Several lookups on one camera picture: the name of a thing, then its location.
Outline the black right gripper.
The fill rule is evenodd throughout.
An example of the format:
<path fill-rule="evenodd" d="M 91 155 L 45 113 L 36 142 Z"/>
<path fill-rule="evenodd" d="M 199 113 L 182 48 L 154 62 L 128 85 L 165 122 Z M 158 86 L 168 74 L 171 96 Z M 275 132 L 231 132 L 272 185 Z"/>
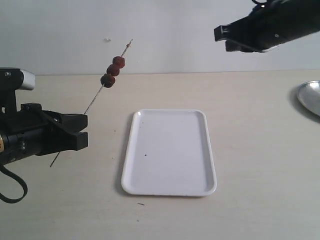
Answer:
<path fill-rule="evenodd" d="M 273 0 L 241 21 L 216 27 L 214 40 L 225 41 L 227 52 L 259 53 L 319 31 L 318 0 Z"/>

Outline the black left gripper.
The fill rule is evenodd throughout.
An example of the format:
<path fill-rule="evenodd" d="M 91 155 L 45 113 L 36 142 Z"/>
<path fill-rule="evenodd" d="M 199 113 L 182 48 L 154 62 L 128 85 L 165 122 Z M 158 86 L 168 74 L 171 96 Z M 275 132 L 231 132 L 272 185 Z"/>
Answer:
<path fill-rule="evenodd" d="M 39 103 L 24 103 L 21 109 L 0 115 L 0 163 L 2 165 L 38 155 L 45 137 L 57 135 L 58 151 L 88 147 L 88 116 L 43 110 Z"/>

